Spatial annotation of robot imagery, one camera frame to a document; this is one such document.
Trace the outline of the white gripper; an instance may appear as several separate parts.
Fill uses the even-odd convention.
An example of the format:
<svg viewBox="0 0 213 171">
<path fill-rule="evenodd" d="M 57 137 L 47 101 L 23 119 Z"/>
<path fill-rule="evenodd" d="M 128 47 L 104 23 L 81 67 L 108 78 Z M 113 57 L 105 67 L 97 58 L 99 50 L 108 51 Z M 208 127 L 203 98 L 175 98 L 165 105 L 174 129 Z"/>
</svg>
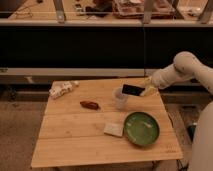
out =
<svg viewBox="0 0 213 171">
<path fill-rule="evenodd" d="M 152 84 L 155 87 L 153 85 L 149 85 L 151 83 L 151 76 L 145 77 L 140 81 L 139 83 L 140 86 L 146 86 L 144 91 L 140 94 L 140 96 L 146 97 L 153 95 L 157 91 L 157 88 L 158 89 L 167 88 L 172 84 L 172 81 L 173 81 L 172 72 L 169 70 L 160 69 L 152 75 Z"/>
</svg>

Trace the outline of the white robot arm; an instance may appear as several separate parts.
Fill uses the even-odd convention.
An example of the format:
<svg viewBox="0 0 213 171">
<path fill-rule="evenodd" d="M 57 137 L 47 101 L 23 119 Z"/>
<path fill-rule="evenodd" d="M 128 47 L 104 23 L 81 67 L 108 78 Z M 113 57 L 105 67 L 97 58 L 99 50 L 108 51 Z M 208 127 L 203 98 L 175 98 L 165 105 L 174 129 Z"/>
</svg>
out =
<svg viewBox="0 0 213 171">
<path fill-rule="evenodd" d="M 140 96 L 191 80 L 196 80 L 196 86 L 208 92 L 212 100 L 198 118 L 187 171 L 213 171 L 213 68 L 203 64 L 192 52 L 179 52 L 170 65 L 156 70 L 141 83 L 144 90 Z"/>
</svg>

